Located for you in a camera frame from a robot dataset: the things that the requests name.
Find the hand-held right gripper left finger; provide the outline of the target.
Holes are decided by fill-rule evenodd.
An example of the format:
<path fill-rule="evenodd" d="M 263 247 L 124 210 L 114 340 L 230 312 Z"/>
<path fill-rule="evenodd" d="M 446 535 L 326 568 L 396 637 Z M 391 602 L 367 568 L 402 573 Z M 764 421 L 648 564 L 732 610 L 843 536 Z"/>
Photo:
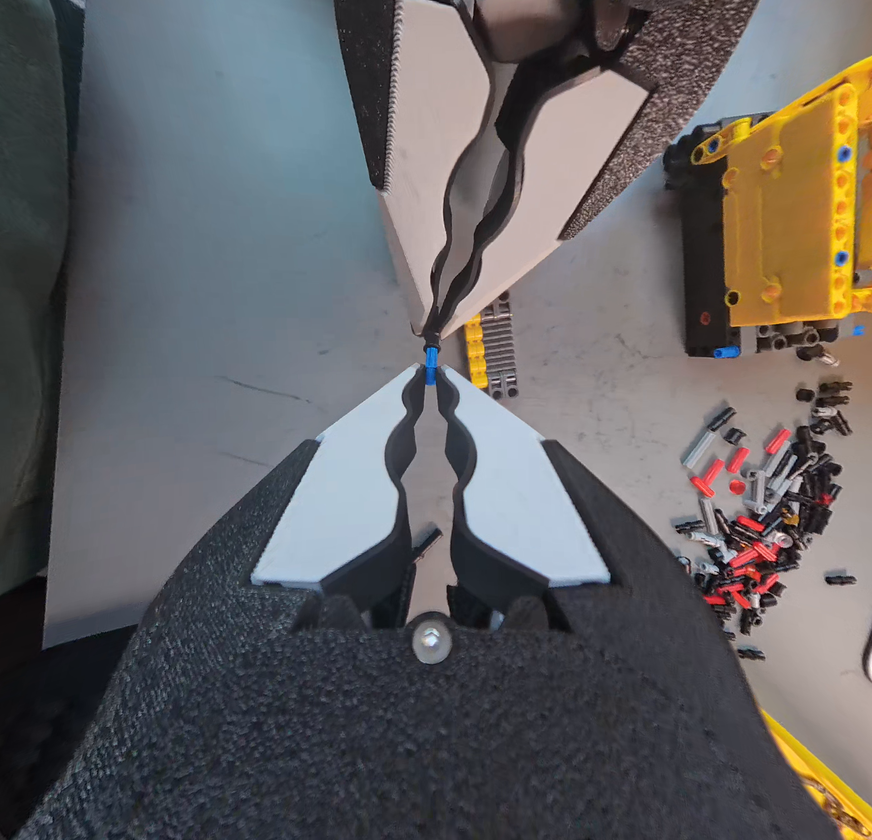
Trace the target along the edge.
<path fill-rule="evenodd" d="M 374 628 L 405 623 L 414 553 L 402 477 L 423 405 L 424 366 L 413 365 L 316 438 L 252 585 L 347 597 Z"/>

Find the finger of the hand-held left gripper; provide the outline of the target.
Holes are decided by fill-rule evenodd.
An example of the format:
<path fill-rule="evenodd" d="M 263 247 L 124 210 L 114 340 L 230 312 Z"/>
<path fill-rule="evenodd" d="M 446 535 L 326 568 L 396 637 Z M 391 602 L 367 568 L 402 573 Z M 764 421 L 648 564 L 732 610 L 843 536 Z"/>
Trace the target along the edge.
<path fill-rule="evenodd" d="M 623 67 L 513 74 L 495 120 L 502 155 L 470 250 L 437 318 L 442 338 L 561 243 L 652 93 Z"/>
<path fill-rule="evenodd" d="M 451 191 L 481 135 L 494 89 L 463 6 L 396 0 L 384 187 L 378 205 L 412 332 L 438 313 L 452 245 Z"/>

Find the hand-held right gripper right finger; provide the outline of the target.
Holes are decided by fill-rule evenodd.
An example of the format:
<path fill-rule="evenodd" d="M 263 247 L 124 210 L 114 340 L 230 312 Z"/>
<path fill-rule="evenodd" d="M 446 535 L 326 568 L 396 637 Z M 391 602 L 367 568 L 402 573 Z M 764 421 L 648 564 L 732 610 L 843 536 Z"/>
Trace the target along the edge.
<path fill-rule="evenodd" d="M 452 368 L 438 370 L 455 477 L 449 617 L 466 629 L 573 629 L 558 594 L 609 585 L 609 569 L 546 441 Z"/>

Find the yellow black lego model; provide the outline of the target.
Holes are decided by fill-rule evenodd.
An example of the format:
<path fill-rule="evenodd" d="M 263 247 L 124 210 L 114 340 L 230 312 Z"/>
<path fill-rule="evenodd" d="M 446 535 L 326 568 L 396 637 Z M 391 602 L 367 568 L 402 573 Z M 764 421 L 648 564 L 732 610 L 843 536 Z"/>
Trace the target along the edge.
<path fill-rule="evenodd" d="M 812 358 L 870 314 L 870 129 L 866 58 L 778 111 L 704 124 L 667 148 L 688 357 Z"/>

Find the yellow plastic bin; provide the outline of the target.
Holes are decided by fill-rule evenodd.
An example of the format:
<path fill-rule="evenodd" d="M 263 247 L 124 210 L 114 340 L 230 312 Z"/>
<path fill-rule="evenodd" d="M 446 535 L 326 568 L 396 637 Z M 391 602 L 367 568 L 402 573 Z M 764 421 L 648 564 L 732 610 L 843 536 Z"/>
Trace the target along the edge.
<path fill-rule="evenodd" d="M 788 765 L 830 818 L 843 839 L 871 838 L 871 806 L 793 737 L 767 712 L 760 711 Z"/>

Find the pile of small lego pins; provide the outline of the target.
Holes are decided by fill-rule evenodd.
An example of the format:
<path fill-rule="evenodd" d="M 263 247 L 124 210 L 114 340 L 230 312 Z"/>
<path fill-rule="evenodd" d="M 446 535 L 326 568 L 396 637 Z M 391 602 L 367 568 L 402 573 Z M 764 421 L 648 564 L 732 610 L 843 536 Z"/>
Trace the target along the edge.
<path fill-rule="evenodd" d="M 757 446 L 726 403 L 680 457 L 699 512 L 671 524 L 694 552 L 678 563 L 741 660 L 766 660 L 750 638 L 831 522 L 843 466 L 827 437 L 852 436 L 846 408 L 854 386 L 838 375 L 798 386 L 801 417 L 779 422 Z"/>

